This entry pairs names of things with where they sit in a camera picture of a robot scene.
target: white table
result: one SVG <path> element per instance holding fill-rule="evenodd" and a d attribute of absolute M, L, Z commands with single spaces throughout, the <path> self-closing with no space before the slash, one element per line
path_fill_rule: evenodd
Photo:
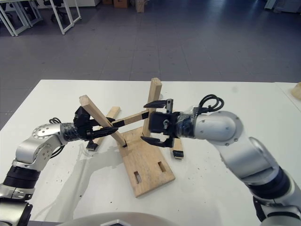
<path fill-rule="evenodd" d="M 120 106 L 119 117 L 141 111 L 148 98 L 144 81 L 41 80 L 0 131 L 0 181 L 17 146 L 48 119 L 71 122 L 79 96 L 87 94 L 107 113 Z M 173 98 L 182 111 L 207 94 L 225 101 L 223 110 L 236 113 L 250 136 L 262 141 L 279 164 L 301 185 L 301 112 L 274 83 L 163 82 L 162 98 Z M 120 132 L 142 125 L 120 128 Z M 248 189 L 223 165 L 206 141 L 183 139 L 185 158 L 178 161 L 162 149 L 176 180 L 135 198 L 115 140 L 107 137 L 98 153 L 86 142 L 69 143 L 45 167 L 31 200 L 31 220 L 63 222 L 115 211 L 136 211 L 167 218 L 179 225 L 259 225 Z"/>

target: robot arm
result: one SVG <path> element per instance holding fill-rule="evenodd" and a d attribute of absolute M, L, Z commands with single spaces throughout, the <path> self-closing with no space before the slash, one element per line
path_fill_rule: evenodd
<path fill-rule="evenodd" d="M 0 184 L 0 225 L 27 225 L 32 205 L 27 200 L 32 198 L 35 184 L 41 171 L 54 150 L 75 140 L 93 140 L 117 131 L 109 127 L 93 130 L 97 125 L 90 120 L 90 115 L 79 108 L 75 113 L 74 123 L 45 124 L 37 127 L 32 135 L 22 142 L 16 151 L 16 158 L 2 184 Z"/>
<path fill-rule="evenodd" d="M 203 107 L 209 99 L 216 100 L 216 104 Z M 223 100 L 208 95 L 199 106 L 175 113 L 172 103 L 169 99 L 146 105 L 166 107 L 166 113 L 150 115 L 149 129 L 169 138 L 164 142 L 151 137 L 142 137 L 143 140 L 168 147 L 172 147 L 175 137 L 207 140 L 219 151 L 227 168 L 249 188 L 262 226 L 301 225 L 300 188 L 260 141 L 245 134 L 243 123 L 235 114 L 219 111 Z"/>

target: wooden stick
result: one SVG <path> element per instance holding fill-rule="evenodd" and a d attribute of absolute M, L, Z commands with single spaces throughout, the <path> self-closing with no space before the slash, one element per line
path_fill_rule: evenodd
<path fill-rule="evenodd" d="M 112 107 L 112 108 L 110 109 L 109 113 L 107 114 L 107 117 L 108 117 L 108 118 L 113 118 L 113 119 L 115 119 L 115 118 L 117 117 L 117 115 L 119 114 L 119 112 L 120 112 L 120 107 Z M 94 144 L 97 144 L 97 145 L 100 145 L 100 144 L 102 143 L 102 141 L 103 141 L 104 138 L 105 138 L 105 137 L 95 138 L 95 139 L 93 140 L 93 143 L 94 143 Z"/>
<path fill-rule="evenodd" d="M 128 124 L 131 124 L 131 123 L 143 120 L 143 119 L 147 119 L 148 117 L 149 117 L 149 110 L 145 110 L 143 112 L 139 112 L 137 114 L 130 115 L 126 118 L 113 121 L 112 125 L 114 127 L 122 127 L 122 126 L 126 126 Z"/>
<path fill-rule="evenodd" d="M 160 79 L 152 78 L 150 82 L 150 92 L 149 92 L 149 99 L 147 103 L 153 102 L 155 100 L 159 100 L 161 88 L 162 88 L 162 83 Z M 148 108 L 148 110 L 149 110 L 149 114 L 156 111 L 155 108 Z M 149 137 L 151 135 L 151 132 L 149 131 L 149 122 L 150 122 L 149 118 L 144 120 L 142 133 L 145 137 Z"/>
<path fill-rule="evenodd" d="M 184 151 L 181 139 L 175 138 L 174 139 L 174 147 L 171 149 L 173 151 L 173 155 L 176 159 L 184 158 Z"/>
<path fill-rule="evenodd" d="M 98 122 L 99 125 L 103 127 L 111 127 L 112 124 L 107 120 L 104 114 L 96 107 L 96 105 L 90 100 L 87 95 L 81 96 L 79 98 L 79 102 L 81 106 Z M 111 136 L 122 146 L 126 146 L 126 142 L 122 135 L 116 131 L 115 133 L 111 134 Z"/>

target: chair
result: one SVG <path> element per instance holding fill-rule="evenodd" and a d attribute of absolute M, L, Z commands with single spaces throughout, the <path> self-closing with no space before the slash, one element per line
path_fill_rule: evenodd
<path fill-rule="evenodd" d="M 51 6 L 50 0 L 43 0 L 43 1 L 44 1 L 45 6 Z M 59 8 L 62 6 L 63 0 L 53 0 L 53 3 L 56 7 L 57 14 L 61 17 L 63 23 L 65 23 L 67 13 L 60 11 L 60 8 Z M 56 22 L 55 14 L 51 15 L 51 21 L 53 23 Z"/>

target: wooden base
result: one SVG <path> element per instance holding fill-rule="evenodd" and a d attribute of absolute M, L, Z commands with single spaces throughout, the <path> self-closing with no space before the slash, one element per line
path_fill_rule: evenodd
<path fill-rule="evenodd" d="M 118 144 L 136 197 L 175 179 L 160 149 L 144 142 L 142 127 L 122 133 L 127 147 Z"/>

